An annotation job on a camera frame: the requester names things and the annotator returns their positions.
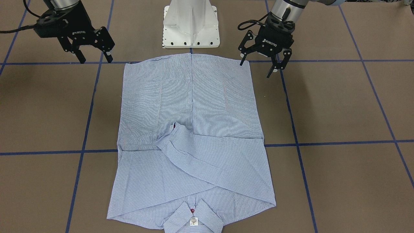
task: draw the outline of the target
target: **shirt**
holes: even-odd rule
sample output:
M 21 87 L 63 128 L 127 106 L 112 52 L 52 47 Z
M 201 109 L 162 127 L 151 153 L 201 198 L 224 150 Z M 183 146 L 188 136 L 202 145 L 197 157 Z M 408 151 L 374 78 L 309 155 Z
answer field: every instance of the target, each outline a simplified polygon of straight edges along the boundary
M 125 65 L 108 219 L 220 233 L 276 206 L 250 67 L 238 63 L 187 53 Z

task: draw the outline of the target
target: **brown tile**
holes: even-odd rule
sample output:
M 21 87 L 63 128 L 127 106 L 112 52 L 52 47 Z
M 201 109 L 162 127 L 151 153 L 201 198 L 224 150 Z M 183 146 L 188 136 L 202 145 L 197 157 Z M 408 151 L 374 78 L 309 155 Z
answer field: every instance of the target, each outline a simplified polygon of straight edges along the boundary
M 213 6 L 217 7 L 217 18 L 219 20 L 220 47 L 207 49 L 193 49 L 194 53 L 205 53 L 225 58 L 241 60 L 240 45 L 247 30 L 237 30 L 237 25 L 250 19 L 260 19 L 267 13 L 265 1 L 256 0 L 211 0 Z M 259 26 L 250 28 L 257 33 Z M 258 53 L 247 56 L 247 60 L 267 60 Z
M 0 2 L 0 22 L 2 31 L 13 30 L 19 27 L 20 20 L 23 17 L 24 6 L 16 7 L 13 1 Z M 0 35 L 0 63 L 3 63 L 12 43 L 14 33 Z
M 269 1 L 270 10 L 273 4 Z M 292 35 L 291 60 L 359 60 L 338 7 L 309 2 Z
M 64 232 L 79 154 L 0 156 L 1 232 Z
M 392 140 L 362 63 L 291 63 L 284 79 L 300 143 Z
M 125 64 L 103 64 L 89 125 L 87 150 L 116 149 Z
M 111 0 L 101 0 L 99 4 L 95 1 L 82 3 L 95 28 L 107 26 Z M 43 1 L 31 1 L 29 8 L 38 15 L 48 9 Z M 36 19 L 27 13 L 23 25 L 35 24 Z M 101 51 L 92 46 L 82 46 L 80 50 L 87 61 L 99 61 L 101 57 Z M 57 38 L 40 38 L 33 30 L 26 30 L 19 32 L 8 62 L 78 62 L 78 59 L 65 52 Z
M 266 78 L 270 63 L 250 63 L 265 144 L 295 143 L 280 73 Z
M 114 61 L 143 61 L 189 49 L 163 49 L 164 7 L 170 0 L 116 1 L 111 19 Z
M 400 147 L 408 170 L 414 178 L 414 143 L 399 143 L 398 146 Z
M 223 233 L 314 232 L 296 147 L 266 150 L 277 207 L 229 224 Z
M 366 62 L 397 140 L 414 139 L 414 62 Z
M 80 150 L 98 65 L 6 66 L 2 152 Z
M 401 2 L 346 2 L 341 7 L 363 59 L 414 59 L 410 7 Z
M 117 153 L 84 155 L 70 232 L 164 232 L 106 219 L 117 161 Z
M 301 152 L 319 232 L 412 232 L 413 187 L 393 143 Z

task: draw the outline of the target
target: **cable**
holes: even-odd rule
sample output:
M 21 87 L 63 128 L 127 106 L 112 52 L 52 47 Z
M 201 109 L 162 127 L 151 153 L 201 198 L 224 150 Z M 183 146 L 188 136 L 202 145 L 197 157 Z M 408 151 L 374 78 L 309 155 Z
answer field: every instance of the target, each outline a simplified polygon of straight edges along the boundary
M 262 23 L 261 21 L 264 19 L 264 18 L 266 18 L 267 16 L 269 15 L 269 13 L 267 13 L 267 14 L 265 14 L 261 19 L 259 19 L 259 20 L 255 20 L 255 19 L 251 19 L 251 20 L 248 20 L 248 21 L 245 21 L 245 22 L 242 22 L 241 24 L 239 24 L 238 26 L 237 26 L 237 29 L 239 29 L 240 31 L 243 31 L 243 30 L 246 30 L 247 28 L 249 28 L 249 27 L 253 27 L 254 25 L 256 25 L 256 24 L 258 24 L 258 25 L 260 25 L 260 26 L 265 26 L 265 24 L 264 23 Z M 246 27 L 244 27 L 244 28 L 240 28 L 242 25 L 244 25 L 244 24 L 248 24 L 248 23 L 251 23 L 249 26 L 246 26 Z
M 35 13 L 33 13 L 33 12 L 29 9 L 29 7 L 27 6 L 27 2 L 26 2 L 26 0 L 23 0 L 23 5 L 24 5 L 24 8 L 26 8 L 27 12 L 29 12 L 30 14 L 32 14 L 32 15 L 34 15 L 34 16 L 36 16 L 36 17 L 40 18 L 40 15 L 36 15 Z
M 32 29 L 32 28 L 34 28 L 34 24 L 22 26 L 18 29 L 14 29 L 14 30 L 10 30 L 10 31 L 0 31 L 0 33 L 15 33 L 15 32 L 19 32 L 19 31 L 23 31 L 23 30 L 27 30 L 27 29 Z

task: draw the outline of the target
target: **striped shirt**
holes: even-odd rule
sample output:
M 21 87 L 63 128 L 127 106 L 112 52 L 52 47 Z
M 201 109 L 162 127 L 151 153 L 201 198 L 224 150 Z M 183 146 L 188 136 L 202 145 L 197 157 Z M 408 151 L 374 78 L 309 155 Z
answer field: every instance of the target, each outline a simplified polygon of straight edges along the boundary
M 276 206 L 250 67 L 238 63 L 187 53 L 125 65 L 108 219 L 220 233 Z

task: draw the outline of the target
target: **metal cylinder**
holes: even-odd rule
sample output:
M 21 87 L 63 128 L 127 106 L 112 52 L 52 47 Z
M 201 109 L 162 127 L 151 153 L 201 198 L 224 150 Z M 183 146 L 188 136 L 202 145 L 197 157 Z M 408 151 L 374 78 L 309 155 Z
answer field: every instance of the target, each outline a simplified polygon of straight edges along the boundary
M 289 8 L 290 13 L 285 20 L 296 23 L 308 2 L 309 0 L 276 0 L 271 11 L 276 17 L 282 19 Z
M 50 0 L 55 10 L 65 10 L 74 7 L 79 0 Z

